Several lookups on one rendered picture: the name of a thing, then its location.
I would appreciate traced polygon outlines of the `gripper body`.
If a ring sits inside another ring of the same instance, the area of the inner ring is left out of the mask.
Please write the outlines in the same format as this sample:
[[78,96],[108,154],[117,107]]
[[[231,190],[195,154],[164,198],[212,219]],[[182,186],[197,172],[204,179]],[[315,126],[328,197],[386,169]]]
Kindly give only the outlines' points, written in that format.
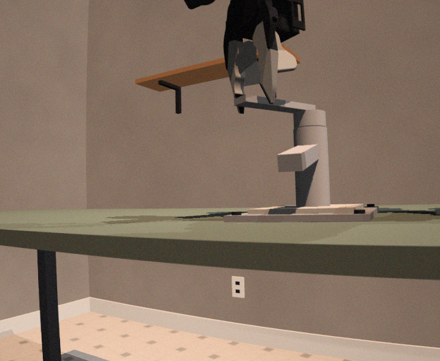
[[[298,20],[298,4],[301,7],[301,21]],[[276,32],[280,42],[284,42],[305,31],[304,0],[271,0],[271,5],[278,11]],[[227,11],[227,28],[236,32],[236,36],[253,40],[257,26],[256,16],[260,0],[230,0]]]

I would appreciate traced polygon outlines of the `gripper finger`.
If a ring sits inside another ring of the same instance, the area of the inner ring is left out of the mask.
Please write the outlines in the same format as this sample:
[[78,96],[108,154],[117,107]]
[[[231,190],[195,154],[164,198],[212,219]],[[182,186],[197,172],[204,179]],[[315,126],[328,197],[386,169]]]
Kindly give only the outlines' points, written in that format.
[[260,0],[260,8],[255,19],[257,26],[253,34],[253,44],[258,51],[260,86],[268,102],[274,104],[278,73],[295,70],[297,61],[281,45],[276,32],[278,11],[271,5],[271,0]]
[[261,74],[257,61],[257,49],[252,41],[243,42],[236,32],[231,32],[225,22],[224,58],[234,98],[244,94],[243,87],[260,84]]

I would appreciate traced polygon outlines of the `beige faucet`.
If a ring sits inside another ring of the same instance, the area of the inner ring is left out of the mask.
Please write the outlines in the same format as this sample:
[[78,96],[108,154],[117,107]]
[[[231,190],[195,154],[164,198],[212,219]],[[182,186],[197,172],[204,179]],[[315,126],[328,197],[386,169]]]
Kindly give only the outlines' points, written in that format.
[[[279,172],[295,171],[296,205],[248,209],[248,214],[354,213],[364,204],[330,205],[326,112],[315,105],[242,95],[234,106],[293,113],[294,148],[277,154]],[[310,208],[315,207],[315,208]]]

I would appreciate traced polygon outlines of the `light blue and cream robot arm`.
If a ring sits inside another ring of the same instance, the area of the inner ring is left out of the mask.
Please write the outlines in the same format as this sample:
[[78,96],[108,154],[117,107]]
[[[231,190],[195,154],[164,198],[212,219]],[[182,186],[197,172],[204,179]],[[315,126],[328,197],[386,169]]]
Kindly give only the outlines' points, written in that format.
[[209,5],[215,0],[184,0],[189,9],[195,9],[202,5]]

